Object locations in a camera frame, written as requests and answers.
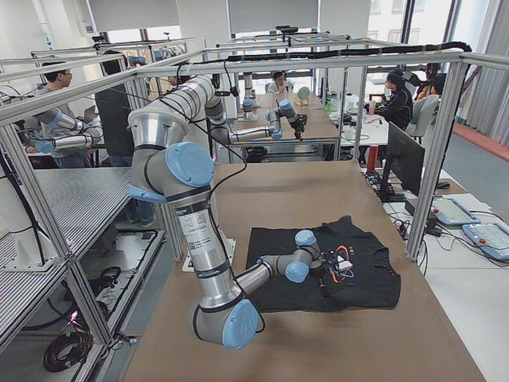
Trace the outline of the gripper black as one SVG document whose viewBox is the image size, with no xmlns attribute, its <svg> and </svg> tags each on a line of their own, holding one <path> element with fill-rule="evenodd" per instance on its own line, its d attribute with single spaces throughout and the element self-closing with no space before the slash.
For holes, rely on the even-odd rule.
<svg viewBox="0 0 509 382">
<path fill-rule="evenodd" d="M 328 269 L 328 261 L 323 259 L 316 259 L 311 262 L 309 266 L 309 274 L 318 280 L 319 287 L 324 287 L 323 279 Z M 321 294 L 324 298 L 328 297 L 328 291 L 326 288 L 321 290 Z"/>
<path fill-rule="evenodd" d="M 307 115 L 296 114 L 289 119 L 289 124 L 295 131 L 304 131 L 307 119 Z"/>
</svg>

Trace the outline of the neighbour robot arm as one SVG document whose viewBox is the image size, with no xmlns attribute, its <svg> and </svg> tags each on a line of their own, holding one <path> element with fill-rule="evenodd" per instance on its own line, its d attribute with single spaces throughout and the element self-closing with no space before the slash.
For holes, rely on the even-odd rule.
<svg viewBox="0 0 509 382">
<path fill-rule="evenodd" d="M 221 119 L 214 119 L 208 116 L 211 121 L 210 136 L 223 146 L 230 146 L 237 142 L 253 141 L 257 138 L 281 139 L 283 136 L 281 117 L 286 118 L 294 130 L 294 135 L 298 140 L 302 140 L 301 134 L 305 131 L 307 115 L 299 115 L 292 107 L 284 110 L 283 104 L 279 108 L 273 108 L 266 111 L 266 126 L 253 127 L 239 131 L 233 131 Z M 36 149 L 45 154 L 50 154 L 55 150 L 70 148 L 84 148 L 86 146 L 95 146 L 103 138 L 103 132 L 97 127 L 88 127 L 77 119 L 70 119 L 60 113 L 60 110 L 54 108 L 48 112 L 37 116 L 42 122 L 42 117 L 49 117 L 48 125 L 53 130 L 56 128 L 65 131 L 60 135 L 48 135 L 43 138 L 33 137 L 37 142 Z"/>
</svg>

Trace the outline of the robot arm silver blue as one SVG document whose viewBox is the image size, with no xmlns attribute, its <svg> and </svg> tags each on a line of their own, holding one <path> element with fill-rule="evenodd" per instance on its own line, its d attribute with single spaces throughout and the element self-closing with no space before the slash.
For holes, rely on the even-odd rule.
<svg viewBox="0 0 509 382">
<path fill-rule="evenodd" d="M 254 338 L 261 321 L 249 293 L 274 275 L 304 282 L 321 250 L 315 235 L 301 230 L 288 255 L 264 255 L 244 274 L 234 275 L 211 209 L 213 160 L 208 149 L 185 141 L 189 126 L 200 113 L 218 125 L 225 121 L 221 101 L 207 76 L 195 76 L 130 113 L 134 159 L 128 189 L 134 199 L 168 204 L 176 213 L 202 290 L 192 312 L 195 336 L 241 349 Z"/>
<path fill-rule="evenodd" d="M 305 132 L 305 125 L 308 120 L 307 115 L 298 114 L 294 110 L 293 104 L 287 97 L 287 91 L 283 93 L 275 92 L 271 95 L 276 107 L 266 110 L 267 124 L 237 131 L 229 127 L 222 101 L 218 93 L 214 95 L 205 106 L 205 115 L 211 124 L 210 136 L 223 146 L 229 146 L 237 142 L 254 141 L 256 138 L 279 140 L 283 137 L 281 118 L 286 118 L 293 128 L 295 138 L 302 140 L 302 134 Z"/>
</svg>

